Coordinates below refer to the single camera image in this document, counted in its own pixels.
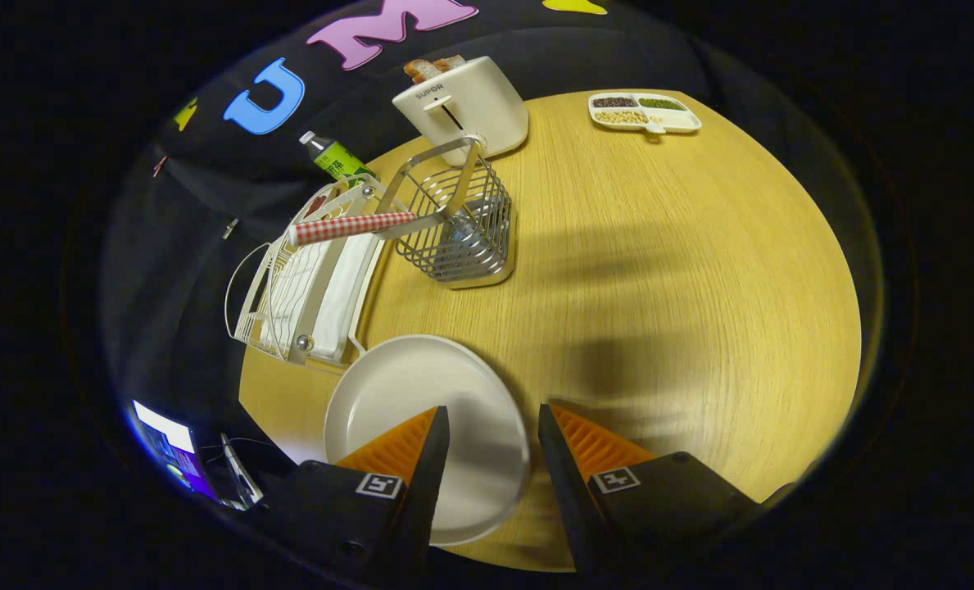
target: green beans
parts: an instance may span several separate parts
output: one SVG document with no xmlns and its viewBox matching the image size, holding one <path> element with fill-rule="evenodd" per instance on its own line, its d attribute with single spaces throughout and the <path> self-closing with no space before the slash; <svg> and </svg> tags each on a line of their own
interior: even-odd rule
<svg viewBox="0 0 974 590">
<path fill-rule="evenodd" d="M 680 106 L 680 103 L 667 101 L 665 98 L 640 98 L 640 104 L 650 108 L 670 108 L 674 111 L 686 111 L 686 108 Z"/>
</svg>

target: green bottle label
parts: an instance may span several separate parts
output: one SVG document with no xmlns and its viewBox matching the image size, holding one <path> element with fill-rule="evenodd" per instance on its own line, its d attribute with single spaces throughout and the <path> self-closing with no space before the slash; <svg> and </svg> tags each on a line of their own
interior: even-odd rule
<svg viewBox="0 0 974 590">
<path fill-rule="evenodd" d="M 315 165 L 326 170 L 327 175 L 333 176 L 337 180 L 347 179 L 348 176 L 353 175 L 363 175 L 364 173 L 372 175 L 375 179 L 378 178 L 374 172 L 370 172 L 366 168 L 366 164 L 359 161 L 358 157 L 352 156 L 352 152 L 338 142 L 333 142 L 332 146 L 319 154 L 319 157 L 315 158 Z M 358 180 L 349 182 L 348 188 L 356 186 L 356 182 Z"/>
</svg>

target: metal wire basket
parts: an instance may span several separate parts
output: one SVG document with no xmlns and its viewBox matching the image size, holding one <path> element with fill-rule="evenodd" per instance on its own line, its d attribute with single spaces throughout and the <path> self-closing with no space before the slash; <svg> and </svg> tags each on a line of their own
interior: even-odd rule
<svg viewBox="0 0 974 590">
<path fill-rule="evenodd" d="M 448 288 L 497 284 L 515 266 L 512 198 L 480 149 L 475 139 L 460 138 L 411 157 L 378 204 L 378 213 L 393 199 L 410 204 L 419 218 L 378 236 L 394 238 L 398 255 Z M 450 150 L 467 152 L 463 165 L 426 173 L 431 165 L 423 163 Z"/>
</svg>

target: pink letter m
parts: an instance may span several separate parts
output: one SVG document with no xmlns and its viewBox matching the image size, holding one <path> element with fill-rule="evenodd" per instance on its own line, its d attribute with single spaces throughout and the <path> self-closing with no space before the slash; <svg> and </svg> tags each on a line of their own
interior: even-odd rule
<svg viewBox="0 0 974 590">
<path fill-rule="evenodd" d="M 407 38 L 403 22 L 405 14 L 414 16 L 418 21 L 415 23 L 416 30 L 433 30 L 475 16 L 476 12 L 479 12 L 478 8 L 463 7 L 453 0 L 384 0 L 381 14 L 349 16 L 332 22 L 309 37 L 306 44 L 326 43 L 344 57 L 342 70 L 355 70 L 382 51 L 381 45 L 366 45 L 356 37 L 403 41 Z"/>
</svg>

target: plastic bottle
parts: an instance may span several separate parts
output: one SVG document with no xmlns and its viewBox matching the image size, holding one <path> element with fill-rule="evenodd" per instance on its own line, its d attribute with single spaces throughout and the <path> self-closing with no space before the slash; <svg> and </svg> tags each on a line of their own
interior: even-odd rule
<svg viewBox="0 0 974 590">
<path fill-rule="evenodd" d="M 325 170 L 327 175 L 333 176 L 334 179 L 347 179 L 348 176 L 363 173 L 378 178 L 366 167 L 366 164 L 363 164 L 358 157 L 352 156 L 352 152 L 345 149 L 345 146 L 339 144 L 336 139 L 325 138 L 323 135 L 308 131 L 307 134 L 301 135 L 299 141 L 306 145 L 308 157 L 315 165 Z M 355 180 L 348 183 L 349 188 L 353 186 L 356 186 Z"/>
</svg>

